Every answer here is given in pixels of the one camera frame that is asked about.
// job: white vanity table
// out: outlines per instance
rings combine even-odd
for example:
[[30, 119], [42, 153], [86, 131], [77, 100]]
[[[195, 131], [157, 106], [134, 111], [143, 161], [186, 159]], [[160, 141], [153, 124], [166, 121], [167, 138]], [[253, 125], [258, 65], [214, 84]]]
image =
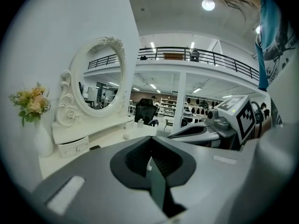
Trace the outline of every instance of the white vanity table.
[[[50, 157], [39, 159], [44, 179], [80, 155], [89, 152], [89, 148], [93, 146], [99, 145], [104, 148], [128, 139], [156, 135], [157, 127], [137, 127], [133, 118], [128, 117], [128, 108], [125, 107], [125, 100], [129, 95], [126, 90], [127, 77], [128, 72], [134, 72], [134, 69], [128, 69], [126, 66], [122, 46], [121, 41], [113, 37], [95, 39], [81, 47], [71, 61], [70, 69], [62, 73], [62, 93], [52, 124], [54, 153]], [[117, 55], [120, 72], [118, 70], [105, 74], [107, 63], [105, 66], [93, 68], [93, 71], [104, 74], [104, 78], [99, 79], [99, 82], [115, 85], [118, 91], [107, 107], [93, 109], [84, 101], [78, 84], [84, 80], [83, 74], [87, 70], [87, 57], [91, 55], [90, 52], [96, 51], [97, 56], [100, 56], [101, 50], [107, 48]]]
[[124, 128], [124, 125], [119, 125], [90, 136], [87, 147], [76, 156], [62, 158], [58, 148], [55, 147], [54, 153], [50, 157], [39, 158], [43, 179], [47, 178], [49, 175], [56, 172], [69, 162], [78, 158], [80, 155], [90, 152], [89, 148], [93, 146], [99, 145], [101, 148], [104, 148], [123, 142], [126, 140], [123, 138], [124, 134], [129, 135], [129, 139], [135, 139], [147, 135], [155, 136], [157, 133], [157, 127], [143, 125], [142, 128], [138, 128], [136, 122], [131, 121], [130, 123], [132, 124], [128, 124], [130, 127], [127, 129]]

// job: office chair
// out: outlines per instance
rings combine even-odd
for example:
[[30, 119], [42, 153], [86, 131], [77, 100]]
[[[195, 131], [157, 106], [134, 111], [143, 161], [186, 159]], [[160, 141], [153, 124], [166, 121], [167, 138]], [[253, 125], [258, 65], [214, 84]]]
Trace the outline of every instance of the office chair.
[[156, 113], [157, 107], [153, 105], [151, 99], [141, 99], [138, 104], [136, 104], [135, 112], [135, 122], [140, 119], [143, 120], [143, 124], [148, 125], [150, 121], [153, 120]]

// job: cable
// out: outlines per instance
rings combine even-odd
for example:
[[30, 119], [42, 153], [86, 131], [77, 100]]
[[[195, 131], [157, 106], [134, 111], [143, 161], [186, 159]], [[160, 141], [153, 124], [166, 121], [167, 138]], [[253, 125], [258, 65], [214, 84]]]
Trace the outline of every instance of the cable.
[[[260, 116], [262, 117], [262, 116], [263, 116], [263, 113], [262, 113], [262, 110], [261, 110], [260, 106], [258, 105], [258, 103], [255, 102], [255, 101], [252, 101], [251, 103], [252, 103], [252, 104], [255, 104], [255, 105], [257, 106], [257, 110], [258, 110]], [[263, 122], [262, 122], [262, 119], [260, 119], [260, 123], [259, 123], [260, 127], [259, 127], [259, 129], [258, 129], [257, 138], [259, 138], [259, 137], [261, 136], [261, 132], [262, 132], [262, 123], [263, 123]]]

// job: oval mirror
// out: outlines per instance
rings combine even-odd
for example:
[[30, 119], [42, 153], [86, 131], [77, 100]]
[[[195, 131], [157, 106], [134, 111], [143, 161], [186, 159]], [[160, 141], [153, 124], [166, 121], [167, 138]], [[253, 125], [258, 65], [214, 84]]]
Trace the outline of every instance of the oval mirror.
[[91, 47], [82, 59], [78, 89], [87, 106], [94, 110], [112, 105], [122, 83], [121, 59], [109, 44]]

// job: white floor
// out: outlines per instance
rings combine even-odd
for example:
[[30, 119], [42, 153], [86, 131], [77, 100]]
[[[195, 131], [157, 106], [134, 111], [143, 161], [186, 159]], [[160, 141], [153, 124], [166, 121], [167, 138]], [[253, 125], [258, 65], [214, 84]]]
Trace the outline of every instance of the white floor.
[[168, 117], [157, 117], [157, 116], [154, 116], [153, 119], [157, 119], [159, 121], [159, 126], [158, 126], [158, 131], [164, 131], [164, 128], [165, 128], [165, 132], [168, 132], [168, 133], [171, 133], [172, 131], [172, 126], [166, 126], [166, 121], [165, 119], [167, 119]]

